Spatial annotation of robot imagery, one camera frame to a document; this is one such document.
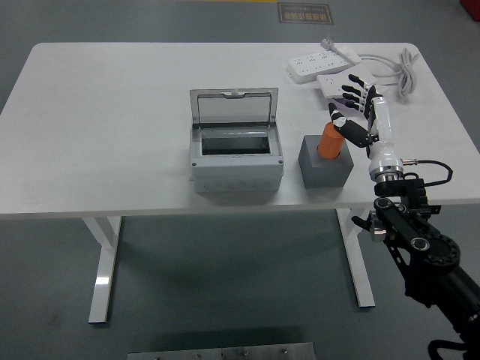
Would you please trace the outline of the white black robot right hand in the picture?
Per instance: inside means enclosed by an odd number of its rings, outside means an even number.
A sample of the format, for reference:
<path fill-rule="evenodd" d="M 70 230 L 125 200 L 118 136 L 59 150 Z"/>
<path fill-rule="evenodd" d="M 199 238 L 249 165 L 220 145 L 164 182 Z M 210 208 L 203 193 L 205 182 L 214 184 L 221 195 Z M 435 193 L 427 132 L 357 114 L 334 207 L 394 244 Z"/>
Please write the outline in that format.
<path fill-rule="evenodd" d="M 343 115 L 334 103 L 328 105 L 334 129 L 346 140 L 359 148 L 365 148 L 370 159 L 370 178 L 379 183 L 403 176 L 402 160 L 394 152 L 394 138 L 386 99 L 356 75 L 349 81 L 355 85 L 343 85 L 345 106 L 357 110 L 368 120 L 365 129 Z"/>

